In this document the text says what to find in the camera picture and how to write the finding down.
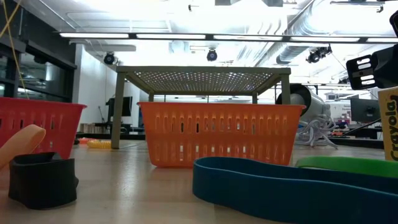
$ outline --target wooden tabletop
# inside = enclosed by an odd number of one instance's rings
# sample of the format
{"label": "wooden tabletop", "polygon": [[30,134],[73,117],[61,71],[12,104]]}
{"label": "wooden tabletop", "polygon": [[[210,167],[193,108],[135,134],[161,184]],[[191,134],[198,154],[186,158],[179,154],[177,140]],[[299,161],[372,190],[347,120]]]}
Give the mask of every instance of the wooden tabletop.
{"label": "wooden tabletop", "polygon": [[[213,205],[192,194],[191,169],[151,165],[145,141],[111,151],[76,147],[76,202],[51,210],[29,210],[8,199],[8,171],[0,172],[0,223],[277,223]],[[384,159],[384,151],[340,146],[296,147],[292,163],[310,155]]]}

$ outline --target yellow object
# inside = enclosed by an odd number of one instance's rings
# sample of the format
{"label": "yellow object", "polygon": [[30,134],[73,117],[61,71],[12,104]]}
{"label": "yellow object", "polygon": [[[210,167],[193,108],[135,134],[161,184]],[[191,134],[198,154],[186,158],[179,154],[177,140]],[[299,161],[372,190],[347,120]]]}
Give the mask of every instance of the yellow object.
{"label": "yellow object", "polygon": [[111,141],[106,140],[91,140],[87,142],[87,146],[93,149],[110,149]]}
{"label": "yellow object", "polygon": [[386,160],[398,161],[398,87],[379,91]]}

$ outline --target yellow box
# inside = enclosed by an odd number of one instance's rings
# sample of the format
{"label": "yellow box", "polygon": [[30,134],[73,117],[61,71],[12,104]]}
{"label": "yellow box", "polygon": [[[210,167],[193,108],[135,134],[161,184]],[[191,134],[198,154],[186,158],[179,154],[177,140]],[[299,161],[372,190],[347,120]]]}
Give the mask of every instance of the yellow box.
{"label": "yellow box", "polygon": [[379,91],[386,160],[398,161],[398,87]]}

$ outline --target metal table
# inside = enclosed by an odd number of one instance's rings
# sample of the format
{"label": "metal table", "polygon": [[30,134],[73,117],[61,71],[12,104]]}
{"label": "metal table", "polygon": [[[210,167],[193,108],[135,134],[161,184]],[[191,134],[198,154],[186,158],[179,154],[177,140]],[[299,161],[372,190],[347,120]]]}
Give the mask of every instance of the metal table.
{"label": "metal table", "polygon": [[124,79],[154,95],[257,96],[282,82],[282,102],[290,104],[290,68],[118,66],[112,148],[119,149]]}

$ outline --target security camera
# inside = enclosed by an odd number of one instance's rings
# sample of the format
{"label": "security camera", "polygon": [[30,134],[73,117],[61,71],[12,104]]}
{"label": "security camera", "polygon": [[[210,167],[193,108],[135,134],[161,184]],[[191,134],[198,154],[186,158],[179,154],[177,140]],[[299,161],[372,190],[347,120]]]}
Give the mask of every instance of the security camera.
{"label": "security camera", "polygon": [[209,52],[207,53],[207,61],[214,62],[215,60],[217,60],[216,50],[210,49]]}
{"label": "security camera", "polygon": [[349,83],[349,78],[345,77],[345,78],[341,78],[338,80],[338,84],[347,84]]}
{"label": "security camera", "polygon": [[333,53],[331,50],[330,44],[328,47],[319,47],[315,50],[310,51],[310,55],[305,59],[308,63],[317,63],[319,60],[323,59],[326,57],[326,55],[329,55]]}
{"label": "security camera", "polygon": [[114,52],[107,52],[104,57],[104,63],[107,65],[114,65],[119,62],[119,59],[114,55]]}

